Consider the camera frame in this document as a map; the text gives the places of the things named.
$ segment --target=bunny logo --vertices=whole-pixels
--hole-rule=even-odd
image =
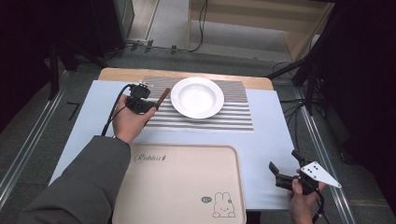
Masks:
[[[213,217],[235,217],[233,201],[231,201],[231,196],[228,192],[217,193],[215,201]]]

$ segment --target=hand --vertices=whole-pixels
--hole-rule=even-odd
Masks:
[[[125,107],[126,98],[127,96],[123,94],[117,103],[114,111],[114,115],[117,116],[113,119],[113,129],[117,138],[131,145],[149,119],[154,116],[156,109],[152,107],[146,114],[138,115]]]
[[[319,182],[319,191],[322,191],[326,185]],[[293,219],[294,224],[306,224],[312,223],[312,210],[318,199],[318,194],[312,192],[308,195],[303,195],[303,186],[300,184],[298,179],[293,179],[292,182],[293,191],[289,191],[291,198],[290,202],[290,215]]]

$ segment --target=metal rail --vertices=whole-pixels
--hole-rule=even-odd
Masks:
[[[297,96],[298,99],[304,98],[304,95],[298,88],[295,88],[295,95]],[[332,175],[335,179],[338,179],[336,172],[332,168],[332,162],[329,159],[329,156],[326,151],[326,147],[324,146],[323,141],[320,137],[313,116],[309,115],[305,106],[302,107],[302,112],[306,127],[308,128],[308,131],[311,134],[312,142],[314,143],[315,149],[318,153],[318,159],[320,164],[327,170],[327,172],[330,175]],[[356,223],[343,189],[337,189],[334,187],[329,187],[329,188],[332,192],[334,202],[338,208],[338,212],[340,214],[341,219],[343,220],[343,223],[345,224]]]
[[[64,95],[64,90],[67,82],[70,79],[70,74],[67,71],[64,71],[61,79],[60,79],[60,89],[58,93],[55,95],[52,101],[48,101],[46,106],[44,107],[43,112],[38,118],[35,126],[32,131],[30,131],[26,141],[22,145],[18,155],[14,159],[14,162],[8,168],[6,175],[3,177],[0,182],[0,211],[2,210],[6,200],[13,190],[15,184],[17,183],[23,168],[26,163],[29,161],[30,156],[35,150],[35,146],[37,145],[38,140],[41,137],[41,134],[47,127],[47,124],[50,121],[50,118],[53,115],[56,107],[58,106],[62,96]]]

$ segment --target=gray sleeve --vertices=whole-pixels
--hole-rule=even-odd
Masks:
[[[130,159],[121,140],[95,136],[21,211],[19,223],[107,223]]]

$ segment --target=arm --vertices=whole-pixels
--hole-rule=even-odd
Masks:
[[[125,106],[122,96],[116,111]],[[25,207],[19,223],[107,223],[129,166],[128,145],[154,115],[128,108],[114,118],[116,138],[95,136],[46,190]]]

